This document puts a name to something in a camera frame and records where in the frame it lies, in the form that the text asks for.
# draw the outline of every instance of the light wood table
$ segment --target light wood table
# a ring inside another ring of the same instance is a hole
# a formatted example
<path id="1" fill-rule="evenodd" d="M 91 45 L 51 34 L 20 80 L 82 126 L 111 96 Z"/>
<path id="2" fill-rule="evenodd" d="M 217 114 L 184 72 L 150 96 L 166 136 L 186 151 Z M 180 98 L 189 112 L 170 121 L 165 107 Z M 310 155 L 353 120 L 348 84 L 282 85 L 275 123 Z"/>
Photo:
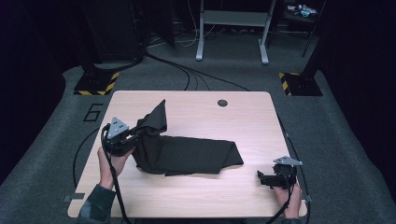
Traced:
<path id="1" fill-rule="evenodd" d="M 150 175 L 136 168 L 131 157 L 119 177 L 128 217 L 271 217 L 279 206 L 274 192 L 260 184 L 257 170 L 273 175 L 274 159 L 289 156 L 267 92 L 263 91 L 116 91 L 101 128 L 116 117 L 130 128 L 165 99 L 168 130 L 162 135 L 235 141 L 244 165 L 223 169 L 218 175 Z M 218 100 L 226 100 L 221 107 Z M 100 134 L 79 180 L 70 217 L 78 211 L 99 182 L 97 148 Z M 303 203 L 300 215 L 304 216 Z M 121 217 L 117 198 L 112 216 Z"/>

